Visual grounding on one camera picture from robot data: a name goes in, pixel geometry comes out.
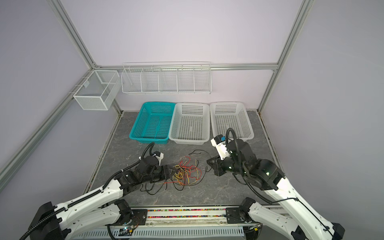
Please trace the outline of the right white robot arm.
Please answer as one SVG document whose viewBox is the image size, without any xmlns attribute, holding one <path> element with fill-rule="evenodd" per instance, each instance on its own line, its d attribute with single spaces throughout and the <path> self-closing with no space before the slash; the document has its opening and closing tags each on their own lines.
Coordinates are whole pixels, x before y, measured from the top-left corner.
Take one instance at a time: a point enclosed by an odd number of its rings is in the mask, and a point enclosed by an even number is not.
<svg viewBox="0 0 384 240">
<path fill-rule="evenodd" d="M 207 161 L 215 176 L 232 173 L 241 176 L 250 190 L 269 205 L 279 204 L 285 217 L 252 198 L 245 198 L 227 211 L 229 220 L 256 222 L 267 226 L 289 240 L 341 240 L 345 228 L 322 217 L 293 187 L 285 173 L 272 161 L 259 159 L 250 145 L 237 138 L 229 128 L 225 135 L 211 140 L 218 155 Z"/>
</svg>

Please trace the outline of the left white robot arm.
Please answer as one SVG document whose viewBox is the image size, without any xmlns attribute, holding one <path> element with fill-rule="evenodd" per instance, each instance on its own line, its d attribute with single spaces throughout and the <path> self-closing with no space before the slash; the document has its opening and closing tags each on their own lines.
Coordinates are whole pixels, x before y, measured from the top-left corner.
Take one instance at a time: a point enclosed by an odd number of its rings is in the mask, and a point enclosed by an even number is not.
<svg viewBox="0 0 384 240">
<path fill-rule="evenodd" d="M 172 167 L 162 165 L 164 155 L 153 152 L 154 145 L 150 143 L 137 162 L 114 173 L 99 188 L 64 203 L 40 206 L 21 239 L 69 240 L 101 226 L 138 226 L 142 217 L 123 197 L 147 183 L 166 182 L 174 173 Z"/>
</svg>

